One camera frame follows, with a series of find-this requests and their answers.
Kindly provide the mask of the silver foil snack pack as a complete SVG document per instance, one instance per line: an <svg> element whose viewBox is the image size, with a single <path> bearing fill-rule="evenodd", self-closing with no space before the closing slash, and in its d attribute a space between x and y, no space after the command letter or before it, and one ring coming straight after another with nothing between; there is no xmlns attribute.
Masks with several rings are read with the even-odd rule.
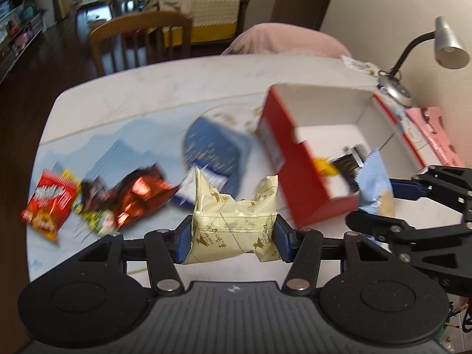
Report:
<svg viewBox="0 0 472 354"><path fill-rule="evenodd" d="M362 144L345 146L343 151L346 155L351 155L357 166L360 168L364 166L366 159L371 154L371 152Z"/></svg>

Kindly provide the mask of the red crispy snack bag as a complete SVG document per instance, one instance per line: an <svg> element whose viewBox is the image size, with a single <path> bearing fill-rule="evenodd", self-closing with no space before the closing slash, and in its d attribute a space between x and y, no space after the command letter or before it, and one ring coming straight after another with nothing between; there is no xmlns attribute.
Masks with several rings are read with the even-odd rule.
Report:
<svg viewBox="0 0 472 354"><path fill-rule="evenodd" d="M44 169L20 219L57 244L58 231L71 212L78 186L78 179L68 169Z"/></svg>

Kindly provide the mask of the cream yellow snack packet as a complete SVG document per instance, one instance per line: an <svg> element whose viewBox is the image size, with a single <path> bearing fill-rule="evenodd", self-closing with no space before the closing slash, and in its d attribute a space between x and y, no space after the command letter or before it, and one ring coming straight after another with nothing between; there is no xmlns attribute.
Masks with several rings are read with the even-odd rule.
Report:
<svg viewBox="0 0 472 354"><path fill-rule="evenodd" d="M265 177L251 199L236 201L214 188L195 201L186 265L253 253L260 262L280 260L272 240L278 215L278 177Z"/></svg>

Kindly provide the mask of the copper red foil packet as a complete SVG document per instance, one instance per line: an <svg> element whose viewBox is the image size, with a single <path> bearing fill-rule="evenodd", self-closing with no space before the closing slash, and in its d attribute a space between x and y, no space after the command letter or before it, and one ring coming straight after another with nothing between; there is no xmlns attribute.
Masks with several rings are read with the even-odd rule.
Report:
<svg viewBox="0 0 472 354"><path fill-rule="evenodd" d="M110 209L118 229L158 211L178 191L156 164L135 169L110 190Z"/></svg>

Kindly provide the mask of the yellow jelly sachet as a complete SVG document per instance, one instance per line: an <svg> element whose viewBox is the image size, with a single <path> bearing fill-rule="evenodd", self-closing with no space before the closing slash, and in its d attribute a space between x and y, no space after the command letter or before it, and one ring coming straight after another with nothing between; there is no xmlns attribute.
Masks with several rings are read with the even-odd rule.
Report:
<svg viewBox="0 0 472 354"><path fill-rule="evenodd" d="M95 232L99 237L105 235L115 235L118 233L118 226L115 224L114 213L111 209L104 209L95 212L82 212L82 195L81 195L81 182L73 175L69 169L64 169L62 175L71 180L76 184L76 195L73 200L72 210L75 214L79 215L86 224L88 224L90 230Z"/></svg>

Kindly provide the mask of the dark brown snack packet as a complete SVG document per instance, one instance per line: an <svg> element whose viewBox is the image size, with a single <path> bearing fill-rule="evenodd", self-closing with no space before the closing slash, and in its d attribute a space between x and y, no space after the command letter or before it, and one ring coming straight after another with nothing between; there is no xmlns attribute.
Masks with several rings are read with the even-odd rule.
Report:
<svg viewBox="0 0 472 354"><path fill-rule="evenodd" d="M100 177L81 182L82 212L95 212L104 209L109 201L110 192Z"/></svg>

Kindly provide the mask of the dark tv cabinet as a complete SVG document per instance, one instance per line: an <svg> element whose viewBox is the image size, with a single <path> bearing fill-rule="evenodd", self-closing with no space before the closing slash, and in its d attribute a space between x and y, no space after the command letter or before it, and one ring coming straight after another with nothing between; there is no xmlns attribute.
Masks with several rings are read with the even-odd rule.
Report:
<svg viewBox="0 0 472 354"><path fill-rule="evenodd" d="M32 5L21 5L1 18L1 82L29 44L44 31L44 13Z"/></svg>

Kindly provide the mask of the pink covered chair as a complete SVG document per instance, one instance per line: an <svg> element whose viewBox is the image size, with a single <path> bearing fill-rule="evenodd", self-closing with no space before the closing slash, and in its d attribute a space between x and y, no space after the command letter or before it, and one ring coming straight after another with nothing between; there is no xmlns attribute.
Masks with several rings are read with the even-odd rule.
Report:
<svg viewBox="0 0 472 354"><path fill-rule="evenodd" d="M340 41L323 32L267 22L245 30L222 52L231 54L295 54L322 58L351 57Z"/></svg>

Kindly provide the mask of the red cardboard box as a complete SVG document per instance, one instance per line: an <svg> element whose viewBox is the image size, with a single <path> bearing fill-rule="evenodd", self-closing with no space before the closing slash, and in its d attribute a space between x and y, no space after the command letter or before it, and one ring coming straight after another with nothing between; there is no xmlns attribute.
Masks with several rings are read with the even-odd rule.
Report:
<svg viewBox="0 0 472 354"><path fill-rule="evenodd" d="M346 147L379 150L391 178L407 179L431 161L425 143L404 134L379 96L351 87L276 84L267 92L258 135L290 210L301 229L355 209L358 193L337 177L324 177L315 158L340 158Z"/></svg>

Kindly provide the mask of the black snack packet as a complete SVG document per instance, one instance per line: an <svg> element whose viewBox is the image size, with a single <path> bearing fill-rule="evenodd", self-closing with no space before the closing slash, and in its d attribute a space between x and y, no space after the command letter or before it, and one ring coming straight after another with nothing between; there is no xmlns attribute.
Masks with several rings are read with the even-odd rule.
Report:
<svg viewBox="0 0 472 354"><path fill-rule="evenodd" d="M345 154L340 158L336 158L330 162L350 187L350 191L355 193L359 191L357 183L357 175L363 167L363 161L355 157L353 154Z"/></svg>

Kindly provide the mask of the wooden dining chair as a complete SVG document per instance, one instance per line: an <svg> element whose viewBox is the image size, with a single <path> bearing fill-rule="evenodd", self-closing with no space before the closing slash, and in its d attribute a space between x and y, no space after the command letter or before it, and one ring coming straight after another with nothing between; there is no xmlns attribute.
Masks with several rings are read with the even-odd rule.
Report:
<svg viewBox="0 0 472 354"><path fill-rule="evenodd" d="M135 67L140 66L139 51L143 49L146 64L172 61L190 56L193 20L184 14L171 11L146 11L126 14L91 30L90 50L97 75L106 74L103 53L110 54L111 71L120 71L115 44L121 47L122 66L129 68L128 51L131 51Z"/></svg>

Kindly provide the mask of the blue white snack packet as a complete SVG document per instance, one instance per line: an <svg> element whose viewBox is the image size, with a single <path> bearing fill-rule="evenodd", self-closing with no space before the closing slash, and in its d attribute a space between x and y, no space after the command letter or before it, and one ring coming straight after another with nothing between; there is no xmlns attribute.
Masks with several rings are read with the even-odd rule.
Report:
<svg viewBox="0 0 472 354"><path fill-rule="evenodd" d="M214 188L221 191L228 180L229 177L216 173L207 165L194 165L187 172L171 201L179 207L193 209L195 201L204 189Z"/></svg>

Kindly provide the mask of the white paper packet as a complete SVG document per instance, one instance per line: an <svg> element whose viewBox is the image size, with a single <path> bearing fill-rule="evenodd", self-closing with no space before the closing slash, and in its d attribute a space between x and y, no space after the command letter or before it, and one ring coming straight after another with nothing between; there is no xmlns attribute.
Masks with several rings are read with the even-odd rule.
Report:
<svg viewBox="0 0 472 354"><path fill-rule="evenodd" d="M379 68L370 62L362 62L344 55L341 56L341 60L343 65L348 69L362 72L374 77L379 76Z"/></svg>

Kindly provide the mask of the light blue cookie packet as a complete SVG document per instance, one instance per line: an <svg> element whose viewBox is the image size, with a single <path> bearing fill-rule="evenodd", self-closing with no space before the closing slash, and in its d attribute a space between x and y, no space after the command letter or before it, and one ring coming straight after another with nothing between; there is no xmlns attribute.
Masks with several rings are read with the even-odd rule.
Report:
<svg viewBox="0 0 472 354"><path fill-rule="evenodd" d="M355 180L360 210L384 217L395 215L393 188L378 149L368 155Z"/></svg>

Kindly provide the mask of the silver desk lamp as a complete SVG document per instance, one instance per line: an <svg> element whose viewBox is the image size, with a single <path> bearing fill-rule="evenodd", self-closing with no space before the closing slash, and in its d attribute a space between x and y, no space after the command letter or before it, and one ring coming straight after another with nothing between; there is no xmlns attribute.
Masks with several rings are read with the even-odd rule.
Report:
<svg viewBox="0 0 472 354"><path fill-rule="evenodd" d="M380 71L377 87L402 106L438 104L448 93L447 80L471 62L471 51L446 21L438 16L424 34L409 42L388 71Z"/></svg>

